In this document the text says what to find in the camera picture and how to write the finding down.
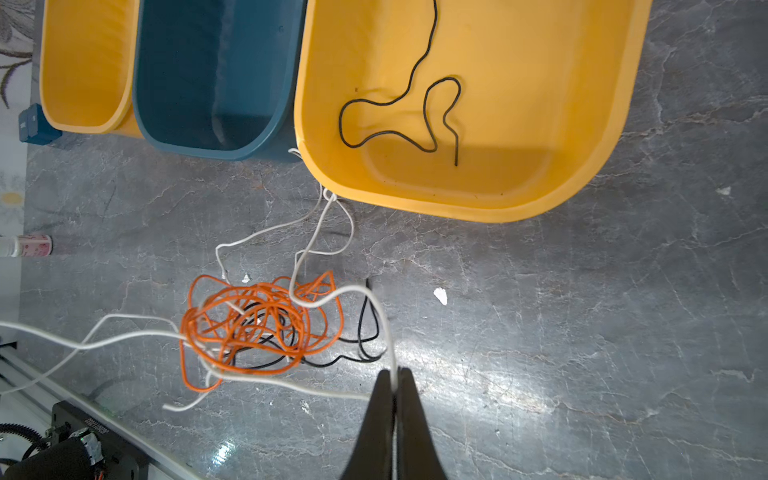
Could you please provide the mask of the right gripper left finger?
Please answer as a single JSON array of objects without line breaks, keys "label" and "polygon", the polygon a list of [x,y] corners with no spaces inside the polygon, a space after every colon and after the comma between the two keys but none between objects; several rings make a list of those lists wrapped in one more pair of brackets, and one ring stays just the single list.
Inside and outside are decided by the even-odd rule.
[{"label": "right gripper left finger", "polygon": [[390,480],[393,471],[395,397],[389,370],[376,378],[343,480]]}]

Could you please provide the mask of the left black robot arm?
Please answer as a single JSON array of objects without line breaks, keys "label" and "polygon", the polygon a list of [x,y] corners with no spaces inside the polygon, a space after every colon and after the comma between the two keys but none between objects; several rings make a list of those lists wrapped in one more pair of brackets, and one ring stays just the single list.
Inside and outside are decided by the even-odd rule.
[{"label": "left black robot arm", "polygon": [[1,435],[28,444],[19,458],[1,457],[3,479],[150,478],[150,458],[144,451],[66,401],[53,406],[47,430],[3,422]]}]

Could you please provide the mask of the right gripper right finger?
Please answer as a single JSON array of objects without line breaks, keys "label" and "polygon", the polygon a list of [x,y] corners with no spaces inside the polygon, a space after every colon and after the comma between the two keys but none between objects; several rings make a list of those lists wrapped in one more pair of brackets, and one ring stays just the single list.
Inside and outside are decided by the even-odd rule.
[{"label": "right gripper right finger", "polygon": [[446,480],[413,373],[405,367],[398,369],[395,412],[397,478]]}]

